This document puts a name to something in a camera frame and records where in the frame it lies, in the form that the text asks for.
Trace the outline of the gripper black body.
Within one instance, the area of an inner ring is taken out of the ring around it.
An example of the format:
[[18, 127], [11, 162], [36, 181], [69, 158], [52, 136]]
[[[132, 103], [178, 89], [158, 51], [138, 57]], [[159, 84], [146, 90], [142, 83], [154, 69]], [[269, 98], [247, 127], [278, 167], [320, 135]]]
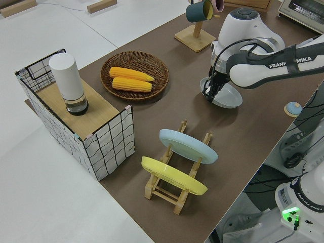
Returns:
[[215, 86], [223, 86], [229, 82], [229, 77], [226, 73], [215, 72], [212, 78], [212, 84]]

